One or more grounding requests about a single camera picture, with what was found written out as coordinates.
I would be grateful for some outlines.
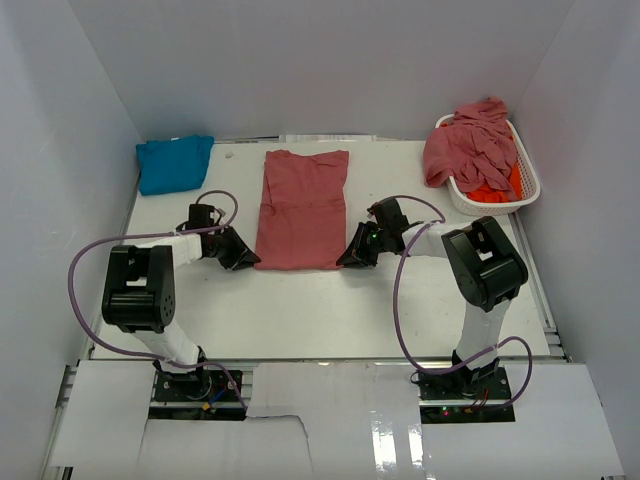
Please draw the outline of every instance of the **white wall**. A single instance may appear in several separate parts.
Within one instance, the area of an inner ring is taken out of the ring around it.
[[[34,479],[83,337],[66,272],[122,226],[139,141],[65,0],[0,1],[0,478]],[[106,251],[83,263],[95,312]]]
[[[560,336],[640,479],[640,5],[580,0],[515,112],[543,193],[522,211]]]
[[[520,100],[573,0],[70,0],[144,138],[425,138]]]

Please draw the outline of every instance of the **pink cloth in basket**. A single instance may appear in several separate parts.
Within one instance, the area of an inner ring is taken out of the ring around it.
[[[507,106],[496,97],[458,108],[453,121],[436,128],[424,146],[427,185],[439,187],[453,176],[461,192],[488,184],[510,202],[519,200],[509,183],[518,152],[506,119]]]

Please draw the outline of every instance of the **clothing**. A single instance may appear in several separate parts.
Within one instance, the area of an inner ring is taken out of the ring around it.
[[[349,152],[267,152],[256,254],[259,270],[335,270],[346,249],[342,188]]]
[[[496,97],[458,108],[453,122],[436,128],[427,139],[423,152],[427,185],[439,187],[452,176],[461,192],[487,184],[504,192],[510,202],[518,200],[509,182],[518,154],[506,118],[507,106]]]
[[[213,137],[192,135],[137,145],[140,193],[161,195],[200,188],[207,176],[213,142]]]
[[[516,163],[516,166],[511,170],[509,176],[509,183],[516,192],[518,200],[522,200],[522,178],[520,176],[520,166]],[[467,193],[469,199],[480,203],[508,203],[507,195],[499,190],[494,190],[486,183],[478,190]]]

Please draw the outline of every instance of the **folded pink shirt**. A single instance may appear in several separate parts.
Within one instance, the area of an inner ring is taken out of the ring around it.
[[[267,152],[256,254],[260,270],[335,270],[346,248],[349,152]]]

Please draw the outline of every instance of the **folded blue shirt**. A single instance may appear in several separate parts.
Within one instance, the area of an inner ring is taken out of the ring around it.
[[[207,176],[212,146],[213,137],[200,135],[136,145],[140,193],[161,195],[200,188]]]

